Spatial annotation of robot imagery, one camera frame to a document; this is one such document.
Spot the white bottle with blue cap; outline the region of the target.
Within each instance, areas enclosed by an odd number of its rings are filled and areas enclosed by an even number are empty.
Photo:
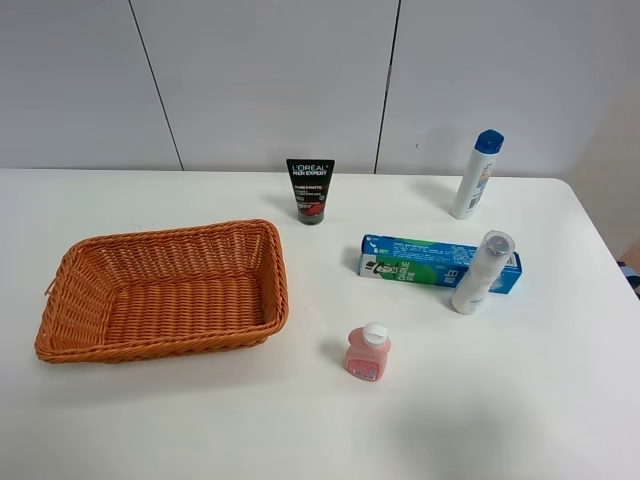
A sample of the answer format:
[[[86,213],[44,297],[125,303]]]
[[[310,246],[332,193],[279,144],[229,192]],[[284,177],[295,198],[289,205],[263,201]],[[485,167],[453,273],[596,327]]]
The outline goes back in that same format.
[[[454,218],[463,220],[474,213],[491,178],[503,142],[504,136],[493,129],[478,135],[450,209]]]

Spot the blue object at table edge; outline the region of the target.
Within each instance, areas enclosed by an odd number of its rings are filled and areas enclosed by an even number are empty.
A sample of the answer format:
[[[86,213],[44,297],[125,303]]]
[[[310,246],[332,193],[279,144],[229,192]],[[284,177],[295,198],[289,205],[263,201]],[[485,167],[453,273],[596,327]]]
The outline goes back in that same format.
[[[621,269],[636,296],[640,298],[640,275],[623,261],[617,261],[617,265]]]

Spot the blue green toothpaste box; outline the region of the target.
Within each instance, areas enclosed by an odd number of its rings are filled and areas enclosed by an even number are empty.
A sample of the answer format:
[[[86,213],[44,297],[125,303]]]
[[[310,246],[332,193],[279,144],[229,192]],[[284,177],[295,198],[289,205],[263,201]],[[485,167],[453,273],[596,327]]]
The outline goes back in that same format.
[[[475,246],[366,234],[358,273],[367,278],[456,288],[476,250]],[[513,253],[490,293],[509,293],[521,274],[519,254]]]

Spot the small pink bottle white cap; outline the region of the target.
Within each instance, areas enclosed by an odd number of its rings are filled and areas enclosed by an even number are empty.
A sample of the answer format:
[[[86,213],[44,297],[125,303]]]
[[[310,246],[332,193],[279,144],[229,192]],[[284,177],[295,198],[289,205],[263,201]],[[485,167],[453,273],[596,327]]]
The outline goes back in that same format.
[[[375,322],[352,330],[348,336],[349,347],[344,357],[345,369],[354,377],[376,382],[384,374],[391,340],[388,329]]]

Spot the orange wicker basket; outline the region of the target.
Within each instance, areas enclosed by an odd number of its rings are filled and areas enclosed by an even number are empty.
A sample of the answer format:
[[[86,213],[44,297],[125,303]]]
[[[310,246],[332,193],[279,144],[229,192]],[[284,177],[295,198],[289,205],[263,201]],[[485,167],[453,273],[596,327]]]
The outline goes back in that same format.
[[[52,364],[253,347],[289,310],[280,235],[261,219],[82,240],[47,295],[34,348]]]

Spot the white bottle with clear cap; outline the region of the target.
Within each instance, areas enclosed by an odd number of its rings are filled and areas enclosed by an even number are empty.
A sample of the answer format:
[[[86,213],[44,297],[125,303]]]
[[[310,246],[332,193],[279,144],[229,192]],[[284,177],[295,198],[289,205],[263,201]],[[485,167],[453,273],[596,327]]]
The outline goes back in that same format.
[[[515,251],[510,235],[492,230],[485,234],[470,266],[456,286],[451,305],[460,314],[474,313]]]

